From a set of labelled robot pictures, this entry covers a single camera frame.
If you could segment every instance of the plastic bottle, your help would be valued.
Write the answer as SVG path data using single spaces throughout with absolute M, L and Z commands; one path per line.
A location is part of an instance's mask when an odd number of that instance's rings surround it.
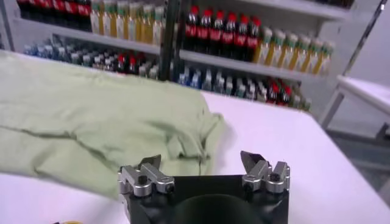
M 205 10 L 196 29 L 197 45 L 199 52 L 207 53 L 210 44 L 211 10 Z
M 224 30 L 224 12 L 222 10 L 217 12 L 217 17 L 214 20 L 210 29 L 210 50 L 209 53 L 219 55 L 222 48 L 222 32 Z
M 323 43 L 320 40 L 311 40 L 309 54 L 306 56 L 306 60 L 302 65 L 301 72 L 313 73 L 313 69 L 317 65 L 319 60 L 320 50 Z
M 154 45 L 161 45 L 161 37 L 162 37 L 162 30 L 163 30 L 163 13 L 164 8 L 163 7 L 157 7 L 155 9 L 155 20 L 153 23 L 153 44 Z
M 236 32 L 236 15 L 229 13 L 224 31 L 222 33 L 221 55 L 231 58 L 234 47 L 234 34 Z
M 152 6 L 145 5 L 143 8 L 144 15 L 141 26 L 141 41 L 147 44 L 152 44 L 153 40 L 153 20 Z
M 283 42 L 285 41 L 286 35 L 281 30 L 274 32 L 274 41 L 271 43 L 271 48 L 267 55 L 266 65 L 278 66 L 280 56 L 283 52 Z
M 282 56 L 280 56 L 278 62 L 278 68 L 285 68 L 285 69 L 289 68 L 291 59 L 294 56 L 295 46 L 297 44 L 297 41 L 298 41 L 297 35 L 290 33 L 287 36 L 285 46 L 283 47 Z
M 118 15 L 116 17 L 116 34 L 118 38 L 129 39 L 128 32 L 129 3 L 127 1 L 118 2 Z
M 247 38 L 248 38 L 248 17 L 241 15 L 240 23 L 234 35 L 234 53 L 233 58 L 237 60 L 245 60 L 247 53 Z
M 137 30 L 137 22 L 139 22 L 139 20 L 137 19 L 137 13 L 140 9 L 140 3 L 138 2 L 131 2 L 129 4 L 129 10 L 130 10 L 130 13 L 129 13 L 129 19 L 128 19 L 128 22 L 127 22 L 127 25 L 128 25 L 128 33 L 129 33 L 129 40 L 130 41 L 136 41 L 137 40 L 137 33 L 141 33 L 140 30 Z
M 102 0 L 92 0 L 91 26 L 92 32 L 100 35 L 104 34 L 103 15 L 101 13 Z
M 194 50 L 196 44 L 196 29 L 199 23 L 199 8 L 194 5 L 191 7 L 190 14 L 188 14 L 185 23 L 185 39 L 183 48 L 187 50 Z
M 116 37 L 115 0 L 104 0 L 103 27 L 105 36 Z
M 318 61 L 318 64 L 313 71 L 313 74 L 327 75 L 329 73 L 329 65 L 331 62 L 331 57 L 334 48 L 335 44 L 331 42 L 324 43 L 320 60 Z

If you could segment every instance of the metal gripper jaw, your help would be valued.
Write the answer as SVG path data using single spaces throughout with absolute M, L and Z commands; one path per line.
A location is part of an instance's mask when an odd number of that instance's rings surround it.
M 243 188 L 246 192 L 255 192 L 265 188 L 273 194 L 281 194 L 290 187 L 290 167 L 278 162 L 275 169 L 261 155 L 241 151 L 241 161 L 247 174 L 243 175 Z

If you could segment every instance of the white wall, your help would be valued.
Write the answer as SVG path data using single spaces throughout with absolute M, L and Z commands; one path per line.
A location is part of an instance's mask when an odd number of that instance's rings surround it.
M 390 87 L 390 4 L 380 15 L 349 77 L 363 79 Z M 346 99 L 333 118 L 332 130 L 346 131 L 358 135 L 374 137 L 390 117 L 369 107 L 365 103 Z

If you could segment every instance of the bottle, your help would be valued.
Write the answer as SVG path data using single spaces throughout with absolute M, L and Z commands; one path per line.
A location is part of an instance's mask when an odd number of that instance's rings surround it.
M 66 25 L 71 28 L 79 28 L 79 6 L 77 0 L 65 0 Z
M 118 38 L 129 39 L 128 33 L 128 18 L 129 17 L 129 3 L 127 1 L 118 2 L 118 15 L 116 17 L 116 34 Z
M 104 35 L 116 37 L 116 2 L 115 0 L 104 0 L 103 15 Z
M 131 2 L 129 4 L 129 8 L 130 8 L 130 13 L 129 13 L 129 19 L 128 19 L 128 22 L 127 22 L 127 25 L 128 25 L 128 33 L 129 33 L 129 40 L 130 41 L 136 41 L 137 40 L 137 33 L 140 33 L 141 34 L 141 31 L 140 30 L 137 30 L 137 22 L 138 21 L 138 18 L 137 18 L 137 13 L 140 9 L 140 3 L 138 2 Z
M 329 65 L 333 53 L 335 44 L 331 42 L 325 42 L 322 47 L 321 60 L 318 61 L 313 74 L 327 75 L 329 73 Z
M 160 46 L 161 45 L 161 37 L 162 37 L 162 30 L 163 30 L 163 13 L 164 8 L 163 7 L 157 7 L 155 9 L 155 20 L 153 23 L 153 44 Z
M 104 34 L 103 16 L 101 13 L 102 0 L 92 0 L 91 4 L 92 4 L 92 12 L 91 12 L 92 32 L 103 35 Z
M 256 17 L 252 18 L 251 23 L 249 24 L 248 39 L 247 39 L 247 52 L 245 61 L 257 61 L 257 56 L 255 53 L 259 47 L 259 35 L 260 35 L 260 20 Z
M 81 30 L 91 32 L 91 1 L 79 0 L 79 26 Z
M 283 42 L 285 41 L 286 35 L 281 30 L 276 30 L 274 33 L 274 41 L 271 43 L 271 48 L 267 55 L 266 65 L 277 67 L 280 56 L 283 52 Z
M 237 60 L 243 60 L 246 58 L 247 35 L 248 35 L 248 17 L 241 15 L 240 24 L 238 25 L 236 34 L 234 35 L 233 58 Z
M 64 0 L 53 0 L 53 8 L 55 13 L 55 22 L 58 25 L 66 25 L 66 8 Z
M 190 14 L 188 14 L 185 23 L 185 39 L 183 48 L 187 50 L 194 50 L 196 44 L 196 29 L 199 23 L 199 8 L 198 6 L 192 6 Z
M 153 22 L 152 22 L 152 6 L 144 6 L 144 16 L 141 25 L 141 41 L 147 44 L 152 44 L 153 41 Z
M 265 65 L 269 50 L 271 48 L 272 30 L 268 27 L 263 28 L 263 40 L 255 53 L 253 62 Z
M 320 40 L 311 40 L 309 54 L 306 56 L 306 60 L 302 65 L 301 72 L 313 73 L 313 69 L 317 65 L 319 60 L 320 49 L 323 43 Z
M 234 47 L 234 34 L 236 32 L 236 15 L 229 13 L 227 22 L 222 33 L 222 49 L 221 55 L 227 58 L 232 57 Z
M 288 69 L 291 63 L 291 59 L 294 56 L 295 46 L 298 41 L 298 36 L 290 33 L 287 37 L 286 44 L 283 48 L 282 56 L 280 56 L 278 62 L 278 68 Z
M 199 21 L 196 29 L 197 50 L 207 53 L 210 43 L 210 27 L 211 27 L 211 10 L 205 10 L 203 17 Z
M 308 56 L 310 39 L 306 36 L 299 37 L 298 48 L 291 59 L 290 70 L 301 71 Z
M 217 17 L 210 29 L 210 50 L 209 53 L 219 56 L 222 48 L 222 31 L 224 30 L 224 12 L 217 12 Z

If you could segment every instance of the red-capped bottle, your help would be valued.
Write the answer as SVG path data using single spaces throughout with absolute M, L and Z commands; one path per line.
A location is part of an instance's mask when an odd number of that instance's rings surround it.
M 211 10 L 205 10 L 202 19 L 200 19 L 197 32 L 197 50 L 207 53 L 210 44 Z
M 234 34 L 236 32 L 236 15 L 229 13 L 227 22 L 222 33 L 221 55 L 231 58 L 234 47 Z
M 249 24 L 245 61 L 253 61 L 254 59 L 256 48 L 259 45 L 260 24 L 260 20 L 256 17 L 253 17 L 251 23 Z
M 77 0 L 65 0 L 66 25 L 79 28 L 79 5 Z
M 53 8 L 55 13 L 55 23 L 61 26 L 65 26 L 66 25 L 65 0 L 53 0 Z
M 234 53 L 233 57 L 237 60 L 246 58 L 248 39 L 248 17 L 241 15 L 236 34 L 234 36 Z
M 210 54 L 217 55 L 221 53 L 222 49 L 222 32 L 224 31 L 224 12 L 222 10 L 217 12 L 217 17 L 210 29 Z
M 199 23 L 199 8 L 194 5 L 191 7 L 190 14 L 188 14 L 185 23 L 185 39 L 183 48 L 187 50 L 194 50 L 196 45 L 196 28 Z

